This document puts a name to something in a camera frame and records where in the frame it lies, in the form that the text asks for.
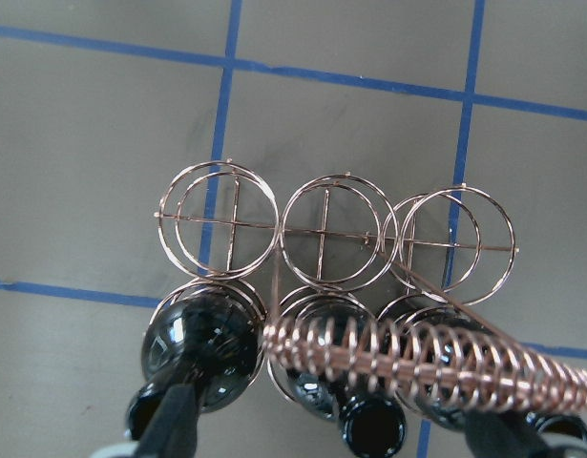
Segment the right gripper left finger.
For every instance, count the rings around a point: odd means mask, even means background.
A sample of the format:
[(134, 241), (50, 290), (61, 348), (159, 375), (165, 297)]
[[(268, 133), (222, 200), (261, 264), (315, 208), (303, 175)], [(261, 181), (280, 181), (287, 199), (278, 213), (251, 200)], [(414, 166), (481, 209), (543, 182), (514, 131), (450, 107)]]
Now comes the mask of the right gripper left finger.
[(142, 434), (134, 457), (194, 457), (198, 445), (199, 407), (192, 385), (171, 386), (149, 426)]

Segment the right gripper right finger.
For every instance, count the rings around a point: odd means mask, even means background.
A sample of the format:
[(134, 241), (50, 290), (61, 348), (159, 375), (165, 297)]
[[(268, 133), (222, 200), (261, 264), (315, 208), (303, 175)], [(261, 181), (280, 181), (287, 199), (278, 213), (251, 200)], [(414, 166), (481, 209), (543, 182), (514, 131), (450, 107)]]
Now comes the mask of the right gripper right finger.
[(468, 411), (464, 436), (474, 457), (544, 457), (550, 448), (525, 416), (513, 411)]

